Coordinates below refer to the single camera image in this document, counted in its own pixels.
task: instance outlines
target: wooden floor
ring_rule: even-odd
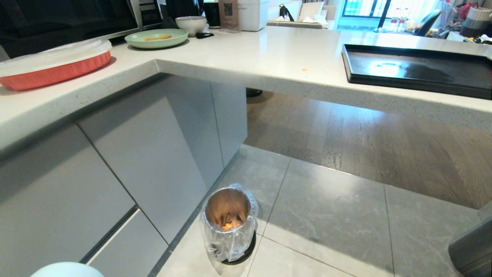
[[[492,200],[492,134],[264,92],[245,144],[470,208]]]

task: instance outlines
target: tile floor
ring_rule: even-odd
[[[246,145],[215,188],[231,183],[260,205],[253,255],[211,262],[195,219],[158,277],[460,276],[447,245],[480,222],[471,208]]]

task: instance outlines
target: food on plate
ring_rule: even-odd
[[[158,35],[158,36],[150,36],[144,38],[144,41],[151,41],[151,40],[158,40],[158,39],[168,39],[170,37],[173,37],[172,35]]]
[[[229,214],[226,216],[227,223],[222,226],[224,231],[227,231],[231,228],[239,228],[244,223],[244,219],[241,218],[241,215],[236,214],[235,217],[231,217]]]

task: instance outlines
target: bottle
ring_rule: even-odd
[[[388,28],[389,31],[395,32],[397,30],[398,19],[399,19],[398,16],[399,15],[400,15],[400,8],[396,8],[396,10],[394,11],[393,16],[391,18],[390,27]]]
[[[400,21],[398,22],[397,32],[405,31],[405,23],[409,15],[410,10],[408,8],[405,8],[405,11],[401,13]]]

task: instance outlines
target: light blue object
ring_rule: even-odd
[[[81,263],[62,262],[45,266],[31,277],[104,277],[97,269]]]
[[[171,37],[168,39],[145,41],[146,38],[160,37],[163,35],[171,35]],[[188,31],[180,29],[157,29],[138,32],[124,37],[126,42],[128,42],[131,46],[144,49],[157,49],[175,46],[185,42],[187,38]]]

